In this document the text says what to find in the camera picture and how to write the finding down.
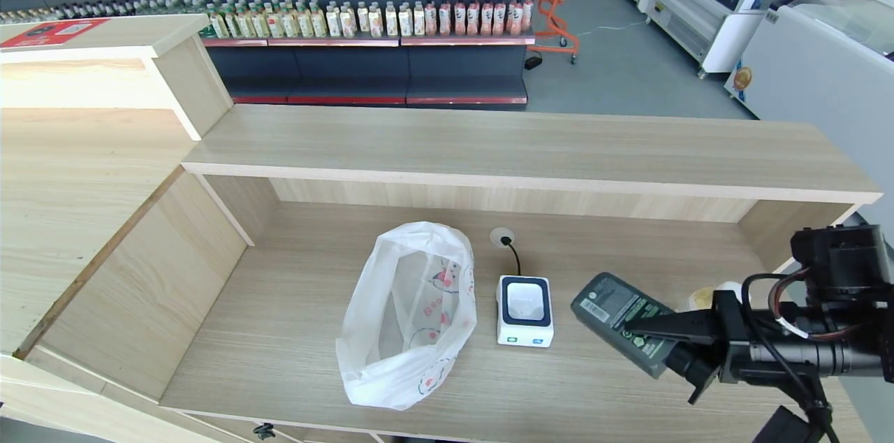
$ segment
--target shelf panel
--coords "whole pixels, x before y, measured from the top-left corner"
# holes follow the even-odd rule
[[[401,46],[533,45],[533,33],[521,36],[411,36]]]
[[[269,46],[399,46],[398,38],[268,38]]]
[[[202,44],[205,46],[266,46],[266,39],[217,39],[202,38]]]

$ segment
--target light wood surface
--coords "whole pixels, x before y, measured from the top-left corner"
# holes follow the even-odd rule
[[[157,401],[245,247],[182,173],[38,344]]]
[[[349,404],[335,338],[376,236],[449,224],[476,259],[478,326],[443,386],[405,412]],[[514,260],[488,239],[516,233],[522,273],[549,277],[549,349],[496,344],[494,288]],[[237,264],[161,400],[198,414],[458,440],[750,441],[785,397],[715,383],[696,406],[667,372],[652,380],[577,322],[569,303],[613,272],[671,307],[703,286],[763,270],[735,224],[411,210],[284,202]],[[868,441],[835,379],[824,382],[844,441]]]
[[[144,64],[192,140],[200,140],[233,106],[233,97],[195,35],[160,57],[144,59]]]
[[[227,175],[197,177],[245,242],[255,245],[280,202],[270,180]]]
[[[756,201],[744,198],[601,194],[556,189],[435,186],[386,182],[270,179],[281,201],[403,208],[450,208],[572,216],[736,223]]]
[[[194,143],[166,110],[0,116],[0,351],[11,354]]]
[[[0,108],[169,109],[170,105],[138,59],[4,64],[0,82]]]
[[[39,25],[0,26],[0,43]],[[207,25],[204,14],[114,17],[61,45],[0,49],[0,64],[160,57]]]
[[[796,231],[840,223],[856,208],[852,204],[759,201],[742,218],[740,227],[763,268],[776,272],[792,262],[789,241]]]
[[[805,124],[539,112],[240,106],[183,166],[206,175],[872,202]]]

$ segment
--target wire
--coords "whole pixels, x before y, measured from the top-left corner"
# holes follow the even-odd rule
[[[518,259],[518,252],[515,251],[514,247],[512,247],[512,242],[509,242],[507,245],[508,248],[512,249],[512,254],[515,255],[515,267],[517,269],[516,275],[518,275],[518,277],[521,277],[521,261]]]

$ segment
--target black cable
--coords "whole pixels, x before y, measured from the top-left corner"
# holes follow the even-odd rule
[[[521,261],[518,259],[518,252],[515,251],[514,246],[512,246],[512,239],[508,237],[501,237],[500,242],[502,242],[504,246],[512,249],[512,254],[515,255],[516,275],[518,275],[518,277],[521,277]]]

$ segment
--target chest freezer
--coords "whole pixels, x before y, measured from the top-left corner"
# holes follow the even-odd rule
[[[776,0],[726,89],[761,120],[823,131],[884,191],[858,212],[894,240],[894,8]]]

